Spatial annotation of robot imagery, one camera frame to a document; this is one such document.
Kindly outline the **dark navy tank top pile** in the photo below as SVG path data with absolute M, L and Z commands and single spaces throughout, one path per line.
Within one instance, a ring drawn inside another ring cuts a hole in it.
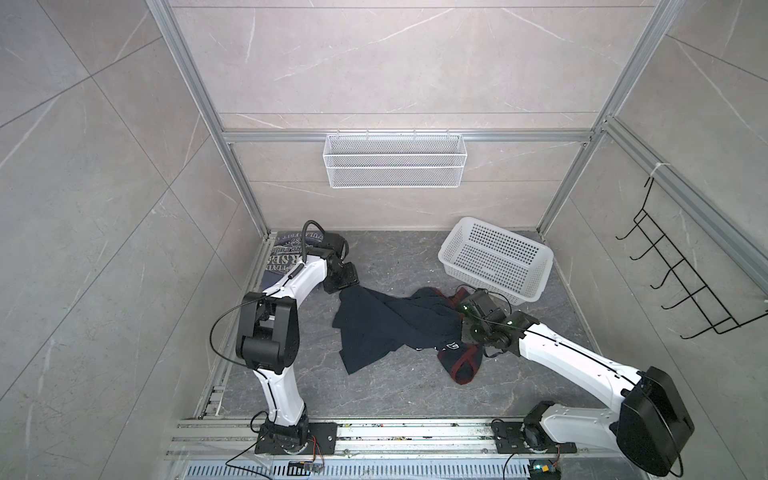
M 465 315 L 459 303 L 469 297 L 460 287 L 447 296 L 422 287 L 408 297 L 394 297 L 360 285 L 339 294 L 340 306 L 332 326 L 340 331 L 340 357 L 348 374 L 407 346 L 434 349 L 451 379 L 470 383 L 482 365 L 481 348 L 462 341 Z

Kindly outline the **blue-grey tank top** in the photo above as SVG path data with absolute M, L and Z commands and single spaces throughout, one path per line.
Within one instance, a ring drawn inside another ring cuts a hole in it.
M 279 232 L 268 255 L 259 290 L 277 283 L 301 258 L 300 232 Z

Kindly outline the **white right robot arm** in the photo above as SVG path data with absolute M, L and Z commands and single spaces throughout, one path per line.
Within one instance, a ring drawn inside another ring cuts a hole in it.
M 683 476 L 682 451 L 695 425 L 665 371 L 602 357 L 522 311 L 486 318 L 468 306 L 459 311 L 481 345 L 538 363 L 602 403 L 600 409 L 545 405 L 534 423 L 549 439 L 619 452 L 655 477 Z

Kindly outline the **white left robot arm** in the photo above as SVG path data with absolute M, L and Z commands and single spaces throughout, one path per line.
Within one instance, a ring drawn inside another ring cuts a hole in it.
M 267 401 L 259 436 L 287 453 L 299 453 L 310 442 L 306 404 L 293 369 L 300 347 L 299 307 L 317 285 L 336 293 L 358 283 L 353 263 L 309 255 L 274 285 L 243 298 L 236 356 L 252 370 Z

